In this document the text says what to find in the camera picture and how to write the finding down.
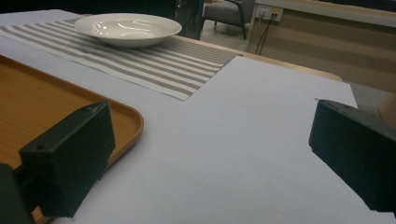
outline black cord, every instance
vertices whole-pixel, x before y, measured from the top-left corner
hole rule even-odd
[[[264,32],[262,33],[262,36],[260,37],[259,43],[258,43],[257,48],[256,48],[256,54],[258,54],[258,55],[262,54],[262,47],[264,46],[265,39],[267,38],[268,30],[270,29],[271,22],[275,19],[276,16],[277,16],[276,14],[272,14],[271,15],[271,18],[268,21],[268,25],[265,28]]]

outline wooden tray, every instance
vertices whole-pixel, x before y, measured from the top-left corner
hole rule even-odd
[[[23,146],[74,110],[104,100],[110,102],[116,135],[112,164],[143,131],[137,110],[0,55],[0,163],[15,169]],[[37,223],[48,220],[37,210],[34,217]]]

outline gray chair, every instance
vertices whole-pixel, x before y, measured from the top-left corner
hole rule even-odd
[[[247,38],[245,24],[250,22],[255,0],[225,0],[205,6],[201,28],[205,20],[222,22],[242,27],[244,39]]]

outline striped placemat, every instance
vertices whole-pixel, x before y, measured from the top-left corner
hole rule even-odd
[[[144,49],[117,49],[79,33],[78,19],[0,26],[0,35],[183,101],[236,56],[172,37]]]

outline beige wall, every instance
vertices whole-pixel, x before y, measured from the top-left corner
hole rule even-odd
[[[248,52],[255,52],[266,25],[250,26]],[[285,9],[281,22],[271,23],[262,56],[396,92],[396,28]]]

